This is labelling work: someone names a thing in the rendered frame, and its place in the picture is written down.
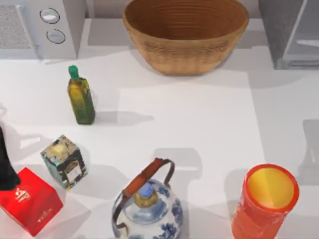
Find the pale microwave oven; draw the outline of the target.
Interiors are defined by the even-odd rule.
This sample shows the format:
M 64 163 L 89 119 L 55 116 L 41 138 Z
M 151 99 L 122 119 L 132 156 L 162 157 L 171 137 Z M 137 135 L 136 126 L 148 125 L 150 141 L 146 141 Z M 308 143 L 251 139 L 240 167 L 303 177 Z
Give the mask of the pale microwave oven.
M 56 24 L 40 18 L 47 8 L 59 12 Z M 86 14 L 86 0 L 0 0 L 0 59 L 76 59 Z M 62 44 L 47 39 L 54 29 L 65 34 Z

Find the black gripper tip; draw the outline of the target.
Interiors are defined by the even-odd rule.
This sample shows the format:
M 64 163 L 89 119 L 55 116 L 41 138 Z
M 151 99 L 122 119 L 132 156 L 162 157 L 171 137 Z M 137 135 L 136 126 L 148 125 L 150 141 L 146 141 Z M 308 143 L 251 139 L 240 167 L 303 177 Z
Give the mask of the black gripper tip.
M 0 191 L 12 191 L 18 185 L 20 178 L 10 163 L 3 130 L 0 127 Z

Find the black and teal box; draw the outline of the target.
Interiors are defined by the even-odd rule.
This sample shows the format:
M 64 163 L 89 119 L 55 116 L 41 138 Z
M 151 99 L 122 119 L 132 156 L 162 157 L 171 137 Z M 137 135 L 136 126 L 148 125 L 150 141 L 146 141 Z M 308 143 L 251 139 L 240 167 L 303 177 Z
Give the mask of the black and teal box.
M 40 153 L 51 176 L 64 189 L 70 190 L 87 175 L 79 147 L 61 135 Z

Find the woven brown basket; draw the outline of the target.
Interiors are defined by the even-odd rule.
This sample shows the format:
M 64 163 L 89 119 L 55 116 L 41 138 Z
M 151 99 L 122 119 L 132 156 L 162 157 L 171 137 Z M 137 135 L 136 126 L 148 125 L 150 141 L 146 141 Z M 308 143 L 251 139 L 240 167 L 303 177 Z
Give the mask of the woven brown basket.
M 249 13 L 238 0 L 131 0 L 122 19 L 155 71 L 197 75 L 213 70 L 231 53 Z

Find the small microwave knob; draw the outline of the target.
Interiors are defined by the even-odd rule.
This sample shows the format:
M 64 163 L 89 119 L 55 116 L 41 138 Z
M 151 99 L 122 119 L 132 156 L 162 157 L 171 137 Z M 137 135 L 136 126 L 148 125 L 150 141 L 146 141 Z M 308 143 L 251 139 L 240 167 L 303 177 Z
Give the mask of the small microwave knob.
M 62 44 L 66 39 L 65 34 L 58 29 L 47 31 L 46 37 L 51 43 L 54 44 Z

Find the green bottle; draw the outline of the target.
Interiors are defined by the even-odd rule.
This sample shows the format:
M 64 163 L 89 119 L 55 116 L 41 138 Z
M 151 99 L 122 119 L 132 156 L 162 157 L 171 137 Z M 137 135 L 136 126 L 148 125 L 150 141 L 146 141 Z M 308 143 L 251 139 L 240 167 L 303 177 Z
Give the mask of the green bottle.
M 88 81 L 80 77 L 75 65 L 68 67 L 70 80 L 68 82 L 68 95 L 78 124 L 90 125 L 95 119 L 95 109 Z

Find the blue and white teapot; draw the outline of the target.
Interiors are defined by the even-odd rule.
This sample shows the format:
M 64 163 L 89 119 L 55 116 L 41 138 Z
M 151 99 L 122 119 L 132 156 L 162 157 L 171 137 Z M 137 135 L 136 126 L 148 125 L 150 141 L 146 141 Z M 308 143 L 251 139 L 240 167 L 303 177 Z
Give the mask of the blue and white teapot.
M 169 181 L 175 163 L 155 158 L 112 206 L 111 225 L 115 239 L 179 239 L 183 227 L 180 199 Z

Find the large microwave knob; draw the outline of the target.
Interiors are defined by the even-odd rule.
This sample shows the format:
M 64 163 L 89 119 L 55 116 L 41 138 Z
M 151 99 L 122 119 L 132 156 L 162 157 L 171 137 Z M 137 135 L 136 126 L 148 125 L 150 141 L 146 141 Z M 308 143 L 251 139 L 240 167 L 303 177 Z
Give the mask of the large microwave knob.
M 48 24 L 56 24 L 60 20 L 59 12 L 53 8 L 42 9 L 39 15 Z

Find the red box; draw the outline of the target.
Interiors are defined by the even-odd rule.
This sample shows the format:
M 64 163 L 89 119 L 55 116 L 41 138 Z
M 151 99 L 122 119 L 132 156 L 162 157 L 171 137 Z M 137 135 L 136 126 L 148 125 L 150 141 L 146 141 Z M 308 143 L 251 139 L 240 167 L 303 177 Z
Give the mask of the red box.
M 34 237 L 59 213 L 63 203 L 56 190 L 27 167 L 18 176 L 19 185 L 0 192 L 0 208 Z

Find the orange and yellow can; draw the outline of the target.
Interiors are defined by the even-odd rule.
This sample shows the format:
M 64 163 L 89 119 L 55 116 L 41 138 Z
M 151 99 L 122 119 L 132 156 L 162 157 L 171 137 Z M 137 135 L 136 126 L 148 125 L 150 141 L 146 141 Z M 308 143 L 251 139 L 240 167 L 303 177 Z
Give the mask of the orange and yellow can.
M 251 168 L 232 219 L 234 239 L 276 239 L 287 214 L 299 199 L 295 177 L 276 164 Z

